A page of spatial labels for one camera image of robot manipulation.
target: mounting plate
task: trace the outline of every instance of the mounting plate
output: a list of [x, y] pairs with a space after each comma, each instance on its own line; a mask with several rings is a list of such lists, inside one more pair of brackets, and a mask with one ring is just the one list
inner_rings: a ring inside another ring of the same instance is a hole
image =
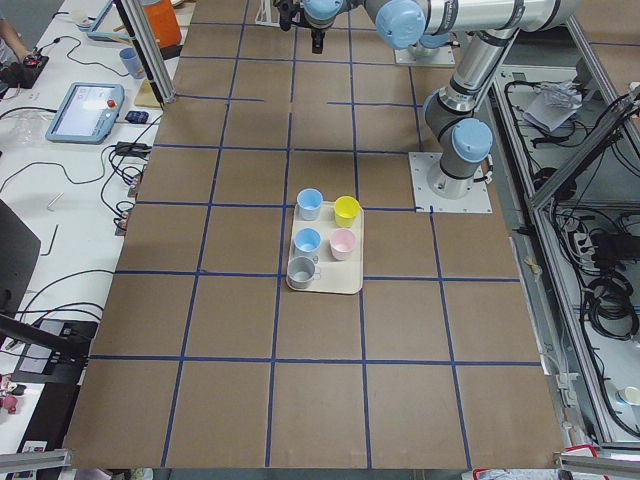
[[[409, 153], [409, 165], [411, 168], [411, 181], [413, 183], [413, 199], [417, 212], [429, 213], [492, 213], [491, 200], [487, 192], [485, 182], [474, 183], [469, 193], [458, 200], [449, 200], [436, 195], [427, 184], [427, 172], [431, 165], [438, 162], [442, 156], [439, 152], [411, 152]], [[478, 167], [476, 177], [484, 174]]]
[[415, 67], [452, 67], [456, 64], [451, 47], [440, 47], [430, 55], [415, 56], [410, 49], [394, 50], [396, 65]]

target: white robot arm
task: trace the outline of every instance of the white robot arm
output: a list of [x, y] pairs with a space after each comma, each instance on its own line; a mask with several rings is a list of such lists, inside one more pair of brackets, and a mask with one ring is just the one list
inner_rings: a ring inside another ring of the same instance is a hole
[[[475, 35], [448, 85], [424, 103], [427, 125], [438, 138], [443, 155], [429, 184], [446, 198], [463, 196], [493, 142], [490, 129], [471, 117], [479, 97], [519, 30], [538, 31], [567, 20], [582, 0], [274, 0], [280, 26], [297, 24], [312, 30], [314, 52], [321, 53], [324, 31], [337, 15], [362, 6], [380, 37], [400, 50], [429, 43], [449, 32]], [[300, 13], [300, 22], [293, 19]]]

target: beige tray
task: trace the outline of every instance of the beige tray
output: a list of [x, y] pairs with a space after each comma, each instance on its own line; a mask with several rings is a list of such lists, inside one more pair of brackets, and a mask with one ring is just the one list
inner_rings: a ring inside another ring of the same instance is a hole
[[318, 249], [318, 263], [316, 278], [311, 282], [309, 288], [299, 289], [289, 285], [293, 290], [300, 292], [324, 292], [342, 293], [352, 295], [362, 289], [362, 258], [364, 245], [364, 211], [356, 218], [351, 231], [356, 235], [356, 248], [349, 259], [338, 261], [331, 255], [329, 238], [339, 227], [336, 225], [333, 216], [334, 202], [323, 202], [320, 207], [320, 215], [316, 220], [303, 220], [298, 213], [296, 205], [293, 228], [291, 230], [291, 247], [289, 248], [289, 260], [295, 256], [295, 246], [293, 238], [303, 228], [314, 228], [322, 237], [322, 243]]

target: orange object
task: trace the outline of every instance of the orange object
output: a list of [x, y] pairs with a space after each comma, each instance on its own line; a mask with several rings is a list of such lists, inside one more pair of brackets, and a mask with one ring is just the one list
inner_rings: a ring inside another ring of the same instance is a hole
[[142, 5], [158, 47], [178, 45], [182, 40], [182, 33], [171, 0], [142, 0]]

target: pink cup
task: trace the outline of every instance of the pink cup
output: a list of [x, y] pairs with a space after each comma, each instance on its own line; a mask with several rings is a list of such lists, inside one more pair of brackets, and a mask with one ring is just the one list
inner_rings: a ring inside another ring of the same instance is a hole
[[346, 260], [356, 248], [356, 236], [348, 228], [339, 228], [329, 239], [331, 254], [336, 260]]

